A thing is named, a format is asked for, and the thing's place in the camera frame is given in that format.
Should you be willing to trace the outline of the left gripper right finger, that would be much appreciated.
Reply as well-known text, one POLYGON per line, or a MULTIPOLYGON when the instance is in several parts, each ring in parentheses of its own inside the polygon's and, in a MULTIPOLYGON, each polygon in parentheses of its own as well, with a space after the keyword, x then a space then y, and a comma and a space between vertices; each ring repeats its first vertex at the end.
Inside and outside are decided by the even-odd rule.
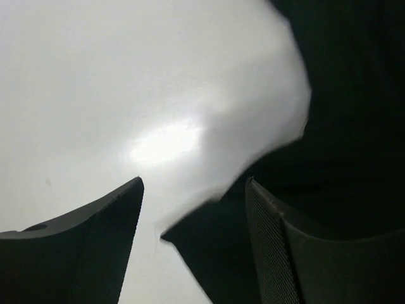
POLYGON ((246 215, 263 303, 403 303, 404 230, 338 232, 283 203, 254 179, 246 215))

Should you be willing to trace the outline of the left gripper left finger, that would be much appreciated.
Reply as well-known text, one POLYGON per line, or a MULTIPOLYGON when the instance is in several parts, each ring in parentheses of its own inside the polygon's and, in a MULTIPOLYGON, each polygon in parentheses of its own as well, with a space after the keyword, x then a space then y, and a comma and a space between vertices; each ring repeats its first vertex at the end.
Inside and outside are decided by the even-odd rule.
POLYGON ((1 303, 118 303, 144 184, 23 231, 1 233, 1 303))

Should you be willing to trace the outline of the black shorts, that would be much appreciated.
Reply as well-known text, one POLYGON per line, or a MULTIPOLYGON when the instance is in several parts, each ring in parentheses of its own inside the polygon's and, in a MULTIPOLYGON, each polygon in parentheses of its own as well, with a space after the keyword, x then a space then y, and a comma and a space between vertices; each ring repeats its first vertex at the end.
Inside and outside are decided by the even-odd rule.
POLYGON ((273 1, 311 99, 301 138, 249 165, 162 236, 213 303, 259 303, 244 203, 253 177, 338 229, 404 227, 404 2, 273 1))

